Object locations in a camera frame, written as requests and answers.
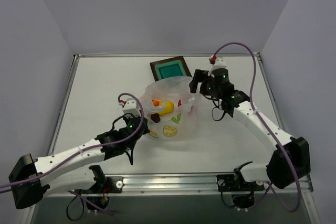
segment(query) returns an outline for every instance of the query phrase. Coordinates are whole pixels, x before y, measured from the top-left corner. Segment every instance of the fruit print bag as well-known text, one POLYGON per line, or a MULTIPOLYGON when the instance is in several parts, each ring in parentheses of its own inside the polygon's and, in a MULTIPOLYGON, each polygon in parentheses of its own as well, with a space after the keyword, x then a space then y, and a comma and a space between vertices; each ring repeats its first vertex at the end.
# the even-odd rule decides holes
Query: fruit print bag
POLYGON ((195 133, 201 95, 190 93, 191 81, 191 77, 178 76, 147 86, 140 100, 148 119, 150 136, 178 140, 195 133))

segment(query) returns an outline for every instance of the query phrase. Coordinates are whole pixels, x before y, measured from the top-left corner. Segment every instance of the wall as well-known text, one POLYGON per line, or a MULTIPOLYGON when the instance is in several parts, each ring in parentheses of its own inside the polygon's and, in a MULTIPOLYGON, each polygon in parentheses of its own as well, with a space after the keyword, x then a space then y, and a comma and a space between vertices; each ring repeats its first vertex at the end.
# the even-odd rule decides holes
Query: wall
POLYGON ((336 223, 335 17, 335 0, 289 0, 262 50, 286 124, 309 141, 322 223, 336 223))
POLYGON ((73 52, 132 53, 260 51, 288 0, 44 1, 73 52))
MULTIPOLYGON (((0 0, 0 184, 17 159, 45 155, 71 67, 71 52, 43 0, 0 0)), ((2 224, 18 223, 11 193, 2 224)))

